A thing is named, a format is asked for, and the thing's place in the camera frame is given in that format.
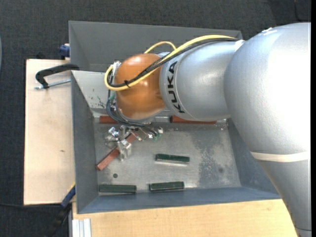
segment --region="dark gray floor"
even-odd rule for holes
[[[42,236],[58,211],[57,206],[19,207],[23,67],[25,58],[39,52],[60,58],[57,51],[68,42],[69,20],[241,30],[247,40],[268,27],[310,19],[311,0],[0,0],[0,237]],[[66,235],[64,226],[57,236]]]

